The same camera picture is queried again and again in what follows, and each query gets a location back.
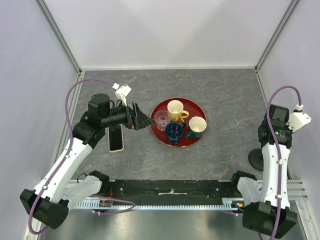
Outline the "smartphone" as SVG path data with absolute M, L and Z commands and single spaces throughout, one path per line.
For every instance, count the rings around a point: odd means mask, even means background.
M 123 127 L 121 125 L 108 128 L 108 149 L 110 152 L 124 150 Z

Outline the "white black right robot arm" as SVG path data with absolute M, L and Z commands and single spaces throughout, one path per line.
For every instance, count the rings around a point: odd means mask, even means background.
M 271 105 L 258 128 L 263 159 L 262 187 L 247 173 L 229 184 L 235 197 L 243 197 L 244 228 L 281 239 L 297 223 L 297 213 L 290 210 L 287 191 L 287 165 L 292 146 L 292 131 L 287 126 L 289 109 Z

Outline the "black phone stand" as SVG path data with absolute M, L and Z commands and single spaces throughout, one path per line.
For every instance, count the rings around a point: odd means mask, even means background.
M 256 148 L 250 151 L 248 154 L 249 164 L 258 171 L 263 171 L 264 169 L 264 160 L 261 148 Z

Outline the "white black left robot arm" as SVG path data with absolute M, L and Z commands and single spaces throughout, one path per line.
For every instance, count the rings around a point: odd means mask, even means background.
M 110 192 L 110 178 L 97 170 L 71 188 L 66 189 L 66 186 L 80 163 L 105 136 L 107 128 L 123 125 L 140 130 L 154 123 L 136 102 L 126 106 L 121 100 L 110 100 L 106 94 L 93 95 L 88 102 L 88 110 L 74 126 L 53 167 L 34 189 L 24 189 L 20 195 L 29 215 L 28 226 L 31 227 L 32 219 L 36 219 L 46 227 L 57 229 L 77 204 L 93 195 L 106 196 Z

